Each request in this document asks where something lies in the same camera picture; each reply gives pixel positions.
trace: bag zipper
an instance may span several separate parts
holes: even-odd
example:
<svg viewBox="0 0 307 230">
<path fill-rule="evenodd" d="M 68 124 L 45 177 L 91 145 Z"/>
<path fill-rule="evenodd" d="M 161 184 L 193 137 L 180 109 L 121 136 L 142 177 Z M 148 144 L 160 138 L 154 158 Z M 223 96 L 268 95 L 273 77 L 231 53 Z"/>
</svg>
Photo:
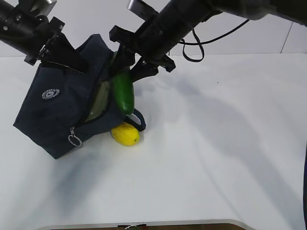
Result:
<svg viewBox="0 0 307 230">
<path fill-rule="evenodd" d="M 71 134 L 68 136 L 68 141 L 75 147 L 78 147 L 78 148 L 82 147 L 83 143 L 81 139 L 75 135 L 75 127 L 74 126 L 71 127 L 70 130 L 71 130 Z"/>
<path fill-rule="evenodd" d="M 109 55 L 110 58 L 112 58 L 113 55 L 114 55 L 114 52 L 110 52 L 110 55 Z M 90 113 L 90 111 L 91 111 L 91 109 L 92 109 L 92 106 L 93 106 L 93 103 L 94 103 L 94 96 L 95 96 L 95 94 L 96 94 L 96 92 L 97 92 L 97 89 L 98 89 L 98 87 L 99 87 L 99 83 L 100 83 L 100 79 L 101 79 L 100 76 L 101 76 L 101 74 L 103 73 L 103 71 L 104 71 L 104 69 L 105 69 L 105 67 L 106 67 L 107 64 L 108 64 L 108 62 L 106 61 L 106 62 L 104 63 L 104 65 L 101 67 L 101 69 L 99 70 L 99 73 L 98 73 L 99 77 L 98 77 L 97 81 L 94 83 L 95 85 L 97 85 L 97 87 L 95 88 L 95 90 L 93 90 L 93 92 L 92 92 L 91 95 L 90 95 L 90 103 L 89 103 L 88 107 L 86 108 L 84 114 L 82 115 L 82 117 L 80 118 L 80 120 L 79 120 L 74 126 L 70 127 L 70 133 L 71 133 L 71 134 L 68 136 L 68 141 L 69 141 L 73 146 L 75 146 L 75 147 L 78 147 L 78 148 L 82 147 L 82 144 L 83 144 L 83 143 L 82 143 L 81 139 L 78 138 L 78 137 L 75 135 L 75 129 L 78 128 L 78 127 L 80 127 L 80 126 L 82 126 L 82 125 L 85 125 L 84 122 L 85 122 L 85 120 L 87 119 L 87 117 L 88 117 L 88 115 L 89 115 L 89 113 Z M 78 144 L 75 144 L 75 143 L 72 141 L 72 139 L 77 140 L 77 141 L 78 141 Z"/>
</svg>

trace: black metal arm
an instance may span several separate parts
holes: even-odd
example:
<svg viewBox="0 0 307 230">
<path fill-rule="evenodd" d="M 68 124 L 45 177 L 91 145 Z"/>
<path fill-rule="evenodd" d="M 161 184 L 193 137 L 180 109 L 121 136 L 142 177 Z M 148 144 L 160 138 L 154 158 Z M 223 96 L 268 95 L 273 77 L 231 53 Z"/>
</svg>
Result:
<svg viewBox="0 0 307 230">
<path fill-rule="evenodd" d="M 176 66 L 166 54 L 196 25 L 221 12 L 251 20 L 274 14 L 307 25 L 307 0 L 171 0 L 160 13 L 131 0 L 129 9 L 145 22 L 135 33 L 111 30 L 110 40 L 120 43 L 111 74 L 132 66 L 138 53 L 142 58 L 130 73 L 134 81 L 156 75 L 158 66 L 171 72 Z"/>
<path fill-rule="evenodd" d="M 56 63 L 86 72 L 87 63 L 75 52 L 61 32 L 65 23 L 46 15 L 55 1 L 19 0 L 16 7 L 0 0 L 0 39 L 26 54 L 25 61 Z"/>
</svg>

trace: black cable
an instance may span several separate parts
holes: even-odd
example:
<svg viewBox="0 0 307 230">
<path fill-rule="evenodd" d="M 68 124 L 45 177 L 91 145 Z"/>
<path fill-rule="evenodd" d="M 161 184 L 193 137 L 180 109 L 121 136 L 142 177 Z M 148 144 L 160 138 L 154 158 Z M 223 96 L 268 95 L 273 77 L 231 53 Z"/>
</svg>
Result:
<svg viewBox="0 0 307 230">
<path fill-rule="evenodd" d="M 212 43 L 212 42 L 215 42 L 215 41 L 217 41 L 217 40 L 220 40 L 220 39 L 222 39 L 222 38 L 224 38 L 224 37 L 226 37 L 226 36 L 232 34 L 233 32 L 237 31 L 238 29 L 240 29 L 242 26 L 244 26 L 244 25 L 245 25 L 246 23 L 248 23 L 248 22 L 249 22 L 249 19 L 245 20 L 242 24 L 240 24 L 239 26 L 237 26 L 235 29 L 229 31 L 228 33 L 226 33 L 226 34 L 224 34 L 224 35 L 222 35 L 222 36 L 219 36 L 219 37 L 217 37 L 217 38 L 215 38 L 215 39 L 213 39 L 213 40 L 207 41 L 207 42 L 201 42 L 201 40 L 199 39 L 199 37 L 197 36 L 197 34 L 196 34 L 196 32 L 195 32 L 195 29 L 193 29 L 193 30 L 192 30 L 193 36 L 194 36 L 195 40 L 197 41 L 197 43 L 189 43 L 189 42 L 186 42 L 184 39 L 182 39 L 182 40 L 179 42 L 180 44 L 183 44 L 183 50 L 182 50 L 183 57 L 184 57 L 186 60 L 190 61 L 190 62 L 201 62 L 201 61 L 203 61 L 204 58 L 205 58 L 205 50 L 204 50 L 204 48 L 203 48 L 203 45 L 209 44 L 209 43 Z M 186 52 L 185 52 L 186 46 L 199 46 L 200 49 L 201 49 L 202 58 L 201 58 L 201 59 L 192 59 L 192 58 L 188 57 L 187 54 L 186 54 Z"/>
<path fill-rule="evenodd" d="M 224 38 L 224 37 L 226 37 L 226 36 L 232 34 L 233 32 L 237 31 L 237 30 L 240 29 L 242 26 L 244 26 L 246 23 L 248 23 L 249 21 L 250 21 L 250 20 L 247 19 L 247 20 L 245 20 L 242 24 L 240 24 L 239 26 L 237 26 L 235 29 L 233 29 L 233 30 L 229 31 L 228 33 L 226 33 L 226 34 L 224 34 L 224 35 L 222 35 L 222 36 L 219 36 L 219 37 L 217 37 L 217 38 L 215 38 L 215 39 L 212 39 L 212 40 L 210 40 L 210 41 L 207 41 L 207 42 L 200 42 L 200 44 L 199 44 L 199 43 L 189 43 L 189 42 L 179 42 L 179 44 L 183 44 L 183 45 L 187 45 L 187 46 L 199 46 L 199 45 L 206 45 L 206 44 L 209 44 L 209 43 L 212 43 L 212 42 L 216 42 L 217 40 L 220 40 L 220 39 L 222 39 L 222 38 Z"/>
<path fill-rule="evenodd" d="M 193 36 L 194 36 L 195 40 L 197 41 L 197 44 L 200 46 L 202 58 L 201 58 L 201 59 L 192 59 L 192 58 L 188 57 L 187 54 L 186 54 L 186 52 L 185 52 L 186 44 L 183 45 L 182 53 L 183 53 L 184 58 L 185 58 L 186 60 L 190 61 L 190 62 L 201 62 L 201 61 L 203 61 L 204 58 L 205 58 L 205 50 L 204 50 L 203 46 L 201 45 L 201 40 L 200 40 L 200 38 L 196 35 L 194 29 L 192 30 L 192 32 L 193 32 Z"/>
</svg>

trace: green vegetable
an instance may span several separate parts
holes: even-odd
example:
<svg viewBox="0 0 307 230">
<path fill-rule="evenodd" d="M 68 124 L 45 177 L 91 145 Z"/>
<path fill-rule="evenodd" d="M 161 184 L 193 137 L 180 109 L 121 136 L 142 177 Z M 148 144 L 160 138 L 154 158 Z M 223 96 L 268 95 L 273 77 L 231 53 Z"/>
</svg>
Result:
<svg viewBox="0 0 307 230">
<path fill-rule="evenodd" d="M 128 71 L 117 74 L 112 79 L 114 99 L 124 115 L 134 111 L 133 82 Z"/>
</svg>

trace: white tabletop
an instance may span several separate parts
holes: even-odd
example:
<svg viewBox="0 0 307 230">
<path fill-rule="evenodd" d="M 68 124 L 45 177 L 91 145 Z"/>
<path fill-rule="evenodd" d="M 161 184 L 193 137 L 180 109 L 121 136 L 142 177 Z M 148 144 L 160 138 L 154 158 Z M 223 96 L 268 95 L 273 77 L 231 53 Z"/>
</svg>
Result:
<svg viewBox="0 0 307 230">
<path fill-rule="evenodd" d="M 148 125 L 139 145 L 123 147 L 108 133 L 59 160 L 12 126 L 35 68 L 0 58 L 0 229 L 304 229 L 307 56 L 173 58 L 171 74 L 135 84 Z"/>
</svg>

